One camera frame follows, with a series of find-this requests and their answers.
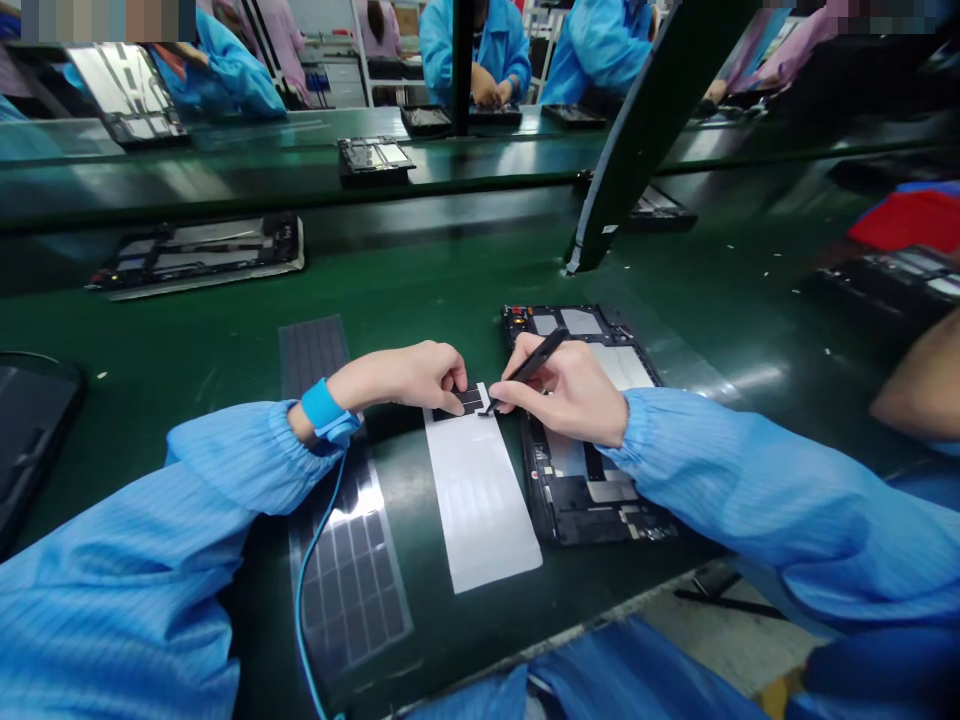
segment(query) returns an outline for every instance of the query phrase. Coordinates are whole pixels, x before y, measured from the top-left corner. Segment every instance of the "blue anti-static wrist strap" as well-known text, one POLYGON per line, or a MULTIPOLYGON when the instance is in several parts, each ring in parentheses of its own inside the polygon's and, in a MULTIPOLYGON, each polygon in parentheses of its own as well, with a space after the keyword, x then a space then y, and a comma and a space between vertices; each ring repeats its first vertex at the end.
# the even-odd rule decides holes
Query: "blue anti-static wrist strap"
POLYGON ((350 437, 360 429, 360 418, 337 405, 323 378, 304 393, 300 400, 303 413, 315 428, 317 437, 346 448, 350 437))

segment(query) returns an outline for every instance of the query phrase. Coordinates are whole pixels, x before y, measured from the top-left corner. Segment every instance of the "adhesive sheet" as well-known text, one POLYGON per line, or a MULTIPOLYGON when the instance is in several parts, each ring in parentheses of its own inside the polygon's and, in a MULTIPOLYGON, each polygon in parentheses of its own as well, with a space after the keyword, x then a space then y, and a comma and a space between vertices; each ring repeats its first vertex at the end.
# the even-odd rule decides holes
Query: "adhesive sheet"
POLYGON ((424 410, 430 464, 454 593, 540 567, 543 557, 497 419, 465 403, 461 417, 424 410))

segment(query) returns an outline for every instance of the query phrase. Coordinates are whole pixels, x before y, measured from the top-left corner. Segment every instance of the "gray floor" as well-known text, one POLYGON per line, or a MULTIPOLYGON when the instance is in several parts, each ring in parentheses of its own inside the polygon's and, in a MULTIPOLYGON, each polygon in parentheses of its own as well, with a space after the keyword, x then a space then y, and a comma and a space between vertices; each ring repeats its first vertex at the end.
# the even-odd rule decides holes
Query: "gray floor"
MULTIPOLYGON (((791 622, 680 600, 673 595, 676 587, 692 589, 692 584, 668 583, 647 596, 637 614, 748 697, 828 642, 791 622)), ((765 602, 745 580, 726 597, 765 602)))

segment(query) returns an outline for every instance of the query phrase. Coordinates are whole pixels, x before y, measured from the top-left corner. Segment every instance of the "wall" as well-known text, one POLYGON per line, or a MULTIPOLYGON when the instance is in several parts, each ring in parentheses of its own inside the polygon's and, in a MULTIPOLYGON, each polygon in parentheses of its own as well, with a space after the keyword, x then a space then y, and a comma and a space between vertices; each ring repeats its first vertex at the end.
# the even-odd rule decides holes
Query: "wall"
POLYGON ((305 35, 331 34, 353 28, 351 0, 288 0, 293 17, 305 35))

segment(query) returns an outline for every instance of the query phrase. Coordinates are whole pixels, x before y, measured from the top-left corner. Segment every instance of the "red cloth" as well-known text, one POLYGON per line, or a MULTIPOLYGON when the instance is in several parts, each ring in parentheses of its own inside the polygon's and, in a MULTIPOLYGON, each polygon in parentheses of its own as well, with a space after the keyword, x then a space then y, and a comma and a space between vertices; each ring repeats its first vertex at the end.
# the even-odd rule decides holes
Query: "red cloth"
POLYGON ((884 252, 926 245, 949 255, 960 246, 960 197, 937 190, 893 193, 848 235, 884 252))

